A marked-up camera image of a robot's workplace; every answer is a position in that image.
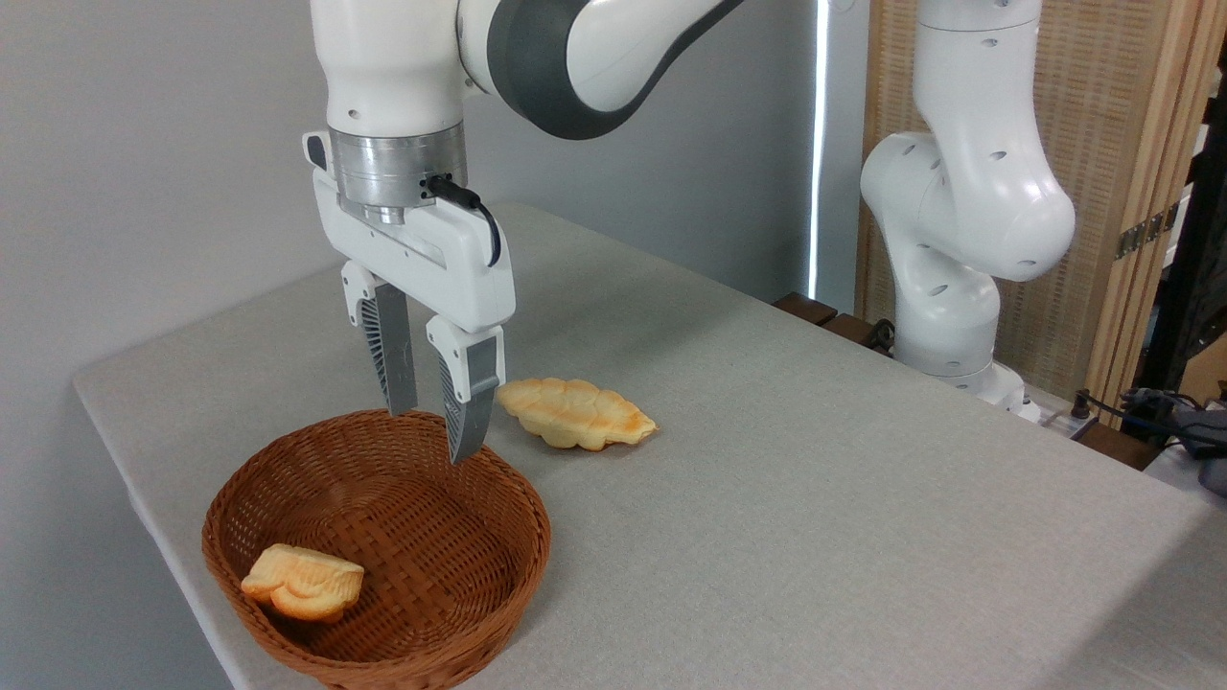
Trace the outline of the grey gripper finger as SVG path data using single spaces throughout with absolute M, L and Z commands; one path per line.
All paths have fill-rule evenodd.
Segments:
M 485 444 L 496 390 L 507 381 L 504 331 L 463 331 L 434 316 L 427 339 L 438 355 L 449 460 L 456 467 Z
M 363 333 L 387 413 L 400 416 L 418 403 L 407 298 L 357 262 L 345 263 L 341 279 L 348 319 Z

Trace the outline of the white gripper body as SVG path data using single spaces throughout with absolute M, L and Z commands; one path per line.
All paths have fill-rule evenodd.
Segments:
M 304 135 L 326 239 L 337 253 L 477 334 L 517 311 L 510 250 L 466 184 L 461 131 Z

